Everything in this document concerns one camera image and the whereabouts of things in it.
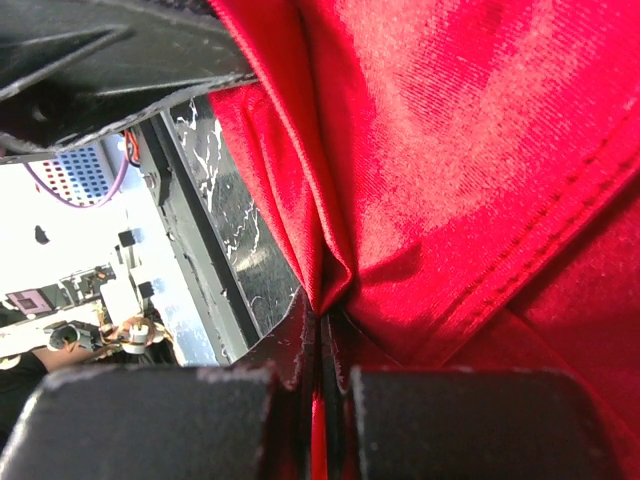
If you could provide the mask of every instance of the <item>red satin cloth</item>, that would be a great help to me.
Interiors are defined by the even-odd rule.
[[[314,309],[407,365],[571,372],[640,478],[635,2],[211,2],[260,80],[212,105]]]

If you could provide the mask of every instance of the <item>perforated metal grille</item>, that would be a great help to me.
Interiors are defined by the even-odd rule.
[[[99,202],[113,184],[109,164],[97,145],[58,153],[56,160],[32,165],[56,194],[80,206]]]

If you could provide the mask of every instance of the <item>black plastic frame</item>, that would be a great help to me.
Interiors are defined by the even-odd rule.
[[[206,0],[0,2],[0,145],[15,153],[72,149],[254,79]]]
[[[141,169],[205,331],[221,364],[231,363],[259,340],[259,330],[186,168],[171,117],[156,115],[134,132]]]

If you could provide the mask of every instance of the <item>red fabric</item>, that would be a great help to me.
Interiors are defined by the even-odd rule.
[[[640,477],[634,214],[500,311],[640,171],[634,2],[211,1],[260,80],[213,107],[314,309],[405,364],[570,369]]]

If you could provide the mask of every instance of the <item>black plastic part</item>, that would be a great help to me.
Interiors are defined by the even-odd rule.
[[[34,230],[36,242],[40,245],[46,245],[50,242],[49,237],[47,237],[47,232],[45,232],[40,225],[36,225]]]
[[[104,347],[97,325],[73,320],[68,323],[63,322],[58,327],[49,326],[48,328],[52,329],[49,345],[57,350],[70,347],[76,342],[80,348],[93,352]]]
[[[118,234],[118,239],[120,240],[120,245],[122,245],[123,248],[131,247],[136,244],[136,238],[131,230],[120,232]]]
[[[0,145],[69,149],[254,80],[206,0],[0,2]]]
[[[327,473],[334,480],[344,478],[344,472],[353,476],[359,471],[355,461],[357,434],[352,417],[346,414],[353,410],[348,401],[352,367],[398,368],[399,364],[358,330],[341,309],[323,318],[321,332]]]
[[[352,375],[363,479],[619,479],[591,401],[544,372]]]
[[[51,325],[47,325],[42,329],[42,331],[47,335],[51,335],[54,332],[54,330],[60,327],[64,327],[66,324],[67,324],[66,321],[60,320],[59,322],[55,322],[55,323],[52,323]]]
[[[140,144],[141,168],[156,173],[152,192],[167,192],[162,198],[154,194],[160,218],[173,239],[171,245],[190,290],[200,294],[193,297],[214,350],[219,339],[213,321],[234,324],[251,348],[260,338],[258,329],[172,129],[166,114],[133,129]]]
[[[88,366],[48,376],[36,398],[3,480],[292,478],[277,464],[287,396],[268,369]]]
[[[299,288],[285,319],[276,325],[236,362],[238,368],[272,365],[287,391],[295,392],[290,414],[296,424],[290,457],[300,472],[298,478],[310,478],[312,405],[319,360],[318,319],[311,310],[306,293]]]
[[[138,285],[138,292],[142,298],[151,298],[153,296],[153,285],[151,282],[144,282]]]

